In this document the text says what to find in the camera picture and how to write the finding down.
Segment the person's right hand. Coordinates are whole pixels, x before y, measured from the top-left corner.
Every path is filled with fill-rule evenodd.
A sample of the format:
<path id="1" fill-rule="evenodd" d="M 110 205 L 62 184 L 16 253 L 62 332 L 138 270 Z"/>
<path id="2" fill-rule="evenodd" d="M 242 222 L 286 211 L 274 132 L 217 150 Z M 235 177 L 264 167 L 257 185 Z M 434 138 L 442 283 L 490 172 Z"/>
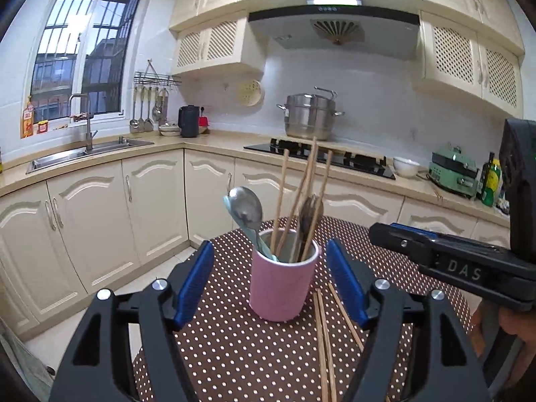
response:
<path id="1" fill-rule="evenodd" d="M 485 347 L 481 333 L 482 309 L 483 303 L 479 305 L 471 317 L 471 325 L 473 325 L 471 343 L 478 356 L 481 355 Z M 506 384 L 506 388 L 512 388 L 522 379 L 535 358 L 535 310 L 522 313 L 500 307 L 499 324 L 507 334 L 515 335 L 524 342 L 522 351 L 516 359 L 516 363 Z"/>

